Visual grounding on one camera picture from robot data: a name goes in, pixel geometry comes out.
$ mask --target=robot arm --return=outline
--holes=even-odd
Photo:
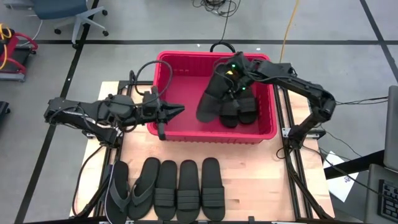
[[[311,114],[299,125],[291,127],[288,134],[288,144],[291,148],[299,149],[307,133],[318,123],[330,120],[336,106],[335,98],[324,90],[321,85],[297,78],[290,63],[272,63],[267,60],[249,61],[242,52],[229,58],[223,65],[224,70],[216,68],[215,74],[208,88],[202,96],[198,106],[197,118],[209,122],[211,118],[202,116],[212,104],[221,104],[223,99],[235,99],[242,90],[254,82],[275,84],[294,91],[308,98]]]
[[[117,147],[118,133],[130,132],[138,124],[155,122],[160,140],[165,140],[164,125],[181,113],[183,105],[171,105],[159,99],[157,87],[144,92],[142,103],[135,104],[130,96],[108,95],[93,103],[54,98],[49,101],[44,118],[52,125],[64,124],[94,134],[100,144]]]

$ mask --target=metal frame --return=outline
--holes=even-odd
[[[128,84],[128,81],[120,81],[119,82],[119,86],[118,86],[118,94],[121,94],[123,92],[124,87]],[[152,82],[138,82],[138,85],[152,85]],[[289,124],[292,125],[294,124],[294,120],[293,120],[293,114],[292,114],[292,109],[290,106],[290,99],[289,99],[289,95],[286,92],[286,90],[283,90],[284,92],[284,100],[286,103],[286,110],[287,110],[287,119],[289,120]],[[132,88],[131,86],[129,88],[127,88],[127,93],[131,94],[132,92]],[[280,130],[282,131],[282,128],[285,127],[284,124],[284,116],[282,113],[282,105],[281,105],[281,101],[280,101],[280,96],[279,96],[279,91],[278,91],[278,87],[276,85],[274,85],[274,93],[275,93],[275,103],[276,103],[276,108],[277,108],[277,112],[278,112],[278,120],[279,120],[279,124],[280,124]],[[285,152],[285,163],[286,163],[286,168],[288,169],[289,164],[292,163],[292,159],[290,157],[289,154],[289,148],[286,142],[286,138],[284,138],[283,136],[282,138],[282,144],[284,146],[284,152]],[[119,159],[120,155],[121,155],[121,149],[122,149],[122,144],[123,144],[123,139],[124,139],[124,135],[121,135],[119,140],[120,140],[120,147],[118,147],[116,149],[116,156],[115,159]],[[104,164],[102,167],[102,175],[101,175],[101,179],[99,184],[101,185],[103,182],[107,182],[108,181],[108,167],[109,167],[109,159],[110,159],[110,155],[111,155],[111,151],[112,149],[106,149],[106,155],[104,158]],[[299,177],[302,183],[305,184],[305,175],[304,175],[304,169],[303,169],[303,165],[302,165],[302,160],[301,160],[301,155],[299,154],[299,151],[295,151],[298,153],[295,153],[295,160],[296,160],[296,165],[297,165],[297,169],[299,172]],[[339,223],[339,224],[354,224],[352,222],[341,222],[338,220],[322,220],[322,219],[314,219],[312,217],[312,210],[311,207],[307,201],[307,199],[304,200],[305,205],[305,210],[306,210],[306,214],[307,214],[307,218],[302,218],[300,215],[300,206],[299,206],[299,200],[297,197],[297,191],[296,191],[296,187],[295,187],[295,182],[293,180],[293,178],[291,176],[289,176],[289,188],[290,188],[290,194],[291,194],[291,198],[292,198],[292,205],[293,205],[293,210],[294,210],[294,216],[295,216],[295,221],[294,222],[272,222],[272,221],[255,221],[254,217],[248,217],[247,221],[221,221],[221,222],[212,222],[212,221],[195,221],[193,224],[286,224],[286,223],[307,223],[307,224],[315,224],[315,223]],[[96,195],[98,194],[103,194],[104,191],[102,191],[101,189],[98,189],[96,192]],[[95,205],[94,207],[94,215],[93,217],[87,217],[86,215],[88,213],[86,213],[86,215],[83,215],[82,217],[71,217],[69,219],[65,219],[65,220],[50,220],[50,221],[46,221],[46,222],[33,222],[30,224],[34,224],[34,223],[43,223],[43,224],[105,224],[108,223],[107,219],[105,216],[100,216],[101,212],[103,211],[103,198],[102,200],[99,199],[98,203]],[[136,220],[136,221],[126,221],[126,224],[178,224],[178,221],[162,221],[162,220]]]

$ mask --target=black slide sandal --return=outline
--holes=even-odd
[[[155,213],[161,220],[169,221],[175,215],[175,192],[177,190],[177,165],[164,161],[160,166],[155,188]]]
[[[201,167],[201,206],[211,221],[221,221],[225,216],[224,187],[220,164],[215,158],[207,158]]]
[[[224,102],[221,105],[220,123],[227,128],[235,128],[238,125],[238,109],[235,107],[233,101]]]
[[[177,220],[188,224],[194,222],[200,212],[199,176],[197,164],[186,160],[180,166],[177,190]]]
[[[238,98],[238,119],[242,124],[252,124],[257,119],[257,103],[251,87],[247,87]]]
[[[129,167],[116,161],[112,166],[111,178],[105,196],[105,215],[112,224],[124,224],[127,220],[129,193]]]
[[[134,183],[131,190],[131,202],[129,204],[129,218],[138,220],[148,214],[154,202],[154,189],[160,161],[150,157],[142,166],[141,175]]]

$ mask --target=black flip-flop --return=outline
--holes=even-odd
[[[124,224],[127,220],[129,193],[129,167],[116,161],[112,166],[111,178],[105,196],[105,215],[112,224]]]
[[[150,157],[142,166],[141,175],[134,183],[131,190],[131,202],[128,215],[131,220],[138,220],[148,214],[154,203],[154,190],[160,161]]]

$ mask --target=wooden tabletop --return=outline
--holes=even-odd
[[[99,100],[109,93],[116,94],[118,82],[103,82]],[[141,91],[149,86],[140,86]],[[289,92],[294,121],[301,123],[310,113],[307,99]],[[141,96],[132,94],[134,102],[141,102]],[[83,161],[98,148],[96,139],[88,140]],[[318,150],[317,141],[307,139],[304,146]],[[160,161],[173,160],[177,166],[186,159],[194,160],[201,176],[201,164],[207,157],[215,157],[221,166],[221,176],[225,188],[226,215],[224,221],[245,221],[254,216],[256,221],[294,220],[288,175],[284,160],[276,157],[282,147],[280,131],[271,139],[260,144],[222,144],[199,142],[160,141],[151,135],[146,126],[138,126],[124,137],[121,160],[129,166],[130,186],[139,177],[144,161],[156,157]],[[95,155],[86,165],[80,180],[75,201],[77,212],[83,209],[98,188],[103,167],[105,150]],[[316,152],[301,150],[302,162],[309,191],[323,209],[334,217],[320,156]],[[297,188],[300,213],[305,217],[302,194]],[[152,209],[143,220],[157,220]],[[201,214],[198,220],[207,220]]]

